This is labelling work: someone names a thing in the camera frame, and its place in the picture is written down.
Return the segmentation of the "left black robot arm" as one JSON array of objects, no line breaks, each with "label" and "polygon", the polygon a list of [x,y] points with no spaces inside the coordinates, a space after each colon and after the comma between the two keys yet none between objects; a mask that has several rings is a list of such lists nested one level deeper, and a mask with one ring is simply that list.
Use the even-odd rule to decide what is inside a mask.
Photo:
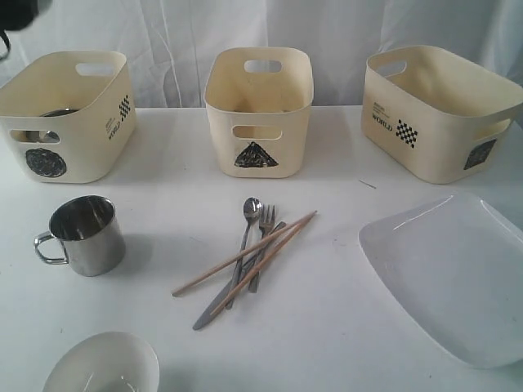
[{"label": "left black robot arm", "polygon": [[28,28],[51,4],[52,0],[1,0],[1,39],[5,46],[1,61],[6,60],[11,52],[7,32]]}]

